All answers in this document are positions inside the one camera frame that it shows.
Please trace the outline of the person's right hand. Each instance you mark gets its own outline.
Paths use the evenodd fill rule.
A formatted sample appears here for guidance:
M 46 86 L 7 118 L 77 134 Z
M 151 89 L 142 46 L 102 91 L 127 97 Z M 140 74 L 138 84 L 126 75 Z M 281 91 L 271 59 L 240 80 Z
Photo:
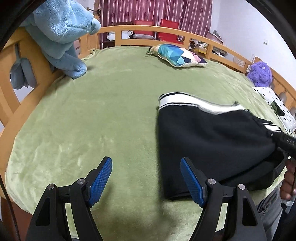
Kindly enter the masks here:
M 291 158 L 286 161 L 285 166 L 287 171 L 284 175 L 284 180 L 280 187 L 280 197 L 283 200 L 290 200 L 295 195 L 295 159 Z

